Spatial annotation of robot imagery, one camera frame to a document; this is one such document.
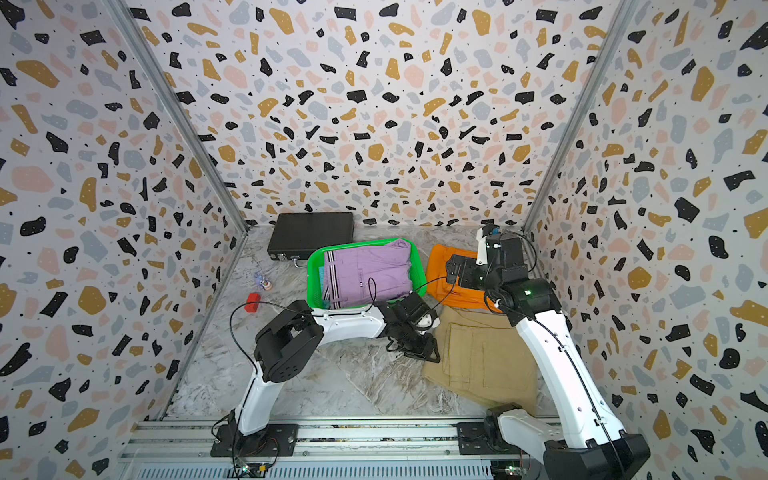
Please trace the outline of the orange pants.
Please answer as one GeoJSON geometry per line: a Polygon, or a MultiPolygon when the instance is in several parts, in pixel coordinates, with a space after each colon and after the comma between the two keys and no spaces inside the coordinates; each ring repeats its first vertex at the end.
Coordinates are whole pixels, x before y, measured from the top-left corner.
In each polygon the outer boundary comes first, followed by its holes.
{"type": "Polygon", "coordinates": [[[444,305],[452,308],[483,310],[494,314],[501,314],[499,309],[492,305],[486,305],[486,299],[481,290],[452,285],[446,279],[446,263],[453,255],[466,256],[474,264],[477,252],[442,244],[435,245],[430,252],[426,270],[427,279],[432,281],[427,286],[427,292],[435,299],[442,300],[444,305]]]}

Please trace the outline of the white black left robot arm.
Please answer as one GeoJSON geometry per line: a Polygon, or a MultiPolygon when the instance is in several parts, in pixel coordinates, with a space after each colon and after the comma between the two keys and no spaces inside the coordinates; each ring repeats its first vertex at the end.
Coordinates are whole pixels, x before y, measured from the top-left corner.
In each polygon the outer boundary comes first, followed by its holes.
{"type": "Polygon", "coordinates": [[[438,363],[436,310],[416,292],[397,300],[327,310],[297,300],[263,327],[248,359],[252,375],[233,419],[242,437],[265,430],[283,384],[299,375],[318,347],[352,339],[388,341],[389,351],[407,358],[438,363]]]}

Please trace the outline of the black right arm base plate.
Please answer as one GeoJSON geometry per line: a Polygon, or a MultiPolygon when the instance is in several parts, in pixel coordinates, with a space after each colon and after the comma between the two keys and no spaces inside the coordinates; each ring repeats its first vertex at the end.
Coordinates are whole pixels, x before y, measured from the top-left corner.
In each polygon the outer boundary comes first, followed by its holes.
{"type": "Polygon", "coordinates": [[[521,450],[489,433],[484,422],[456,424],[457,441],[461,455],[516,455],[521,450]]]}

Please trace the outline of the purple pants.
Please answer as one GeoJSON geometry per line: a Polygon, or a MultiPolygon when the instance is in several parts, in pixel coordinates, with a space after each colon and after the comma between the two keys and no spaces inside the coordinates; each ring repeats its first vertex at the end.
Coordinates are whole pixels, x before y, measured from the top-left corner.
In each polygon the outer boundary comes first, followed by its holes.
{"type": "Polygon", "coordinates": [[[384,245],[328,250],[323,254],[322,302],[329,309],[388,301],[412,289],[411,245],[398,239],[384,245]]]}

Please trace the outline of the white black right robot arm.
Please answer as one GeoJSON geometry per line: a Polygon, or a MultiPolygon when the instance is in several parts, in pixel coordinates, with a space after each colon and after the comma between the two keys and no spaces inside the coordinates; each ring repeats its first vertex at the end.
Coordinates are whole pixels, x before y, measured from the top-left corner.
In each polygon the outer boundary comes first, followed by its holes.
{"type": "Polygon", "coordinates": [[[532,461],[529,478],[631,479],[650,457],[645,438],[626,431],[589,374],[570,336],[553,287],[530,277],[526,238],[494,224],[480,227],[474,258],[446,263],[453,285],[476,287],[502,312],[530,350],[560,424],[550,425],[509,404],[490,410],[483,442],[499,453],[516,447],[532,461]]]}

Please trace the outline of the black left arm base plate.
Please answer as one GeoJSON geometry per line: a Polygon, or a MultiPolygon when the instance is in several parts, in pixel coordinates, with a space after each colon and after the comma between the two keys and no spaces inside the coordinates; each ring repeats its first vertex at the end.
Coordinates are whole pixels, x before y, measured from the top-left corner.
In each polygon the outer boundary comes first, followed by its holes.
{"type": "Polygon", "coordinates": [[[299,425],[270,423],[257,433],[244,436],[231,423],[220,425],[210,450],[213,458],[291,457],[298,438],[299,425]]]}

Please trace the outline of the khaki pants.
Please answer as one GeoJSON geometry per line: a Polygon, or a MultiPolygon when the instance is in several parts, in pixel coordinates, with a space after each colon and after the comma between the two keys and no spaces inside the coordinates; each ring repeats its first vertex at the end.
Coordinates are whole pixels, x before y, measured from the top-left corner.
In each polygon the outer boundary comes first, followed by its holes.
{"type": "Polygon", "coordinates": [[[427,380],[488,409],[536,413],[537,364],[506,316],[445,307],[434,337],[440,361],[423,365],[427,380]]]}

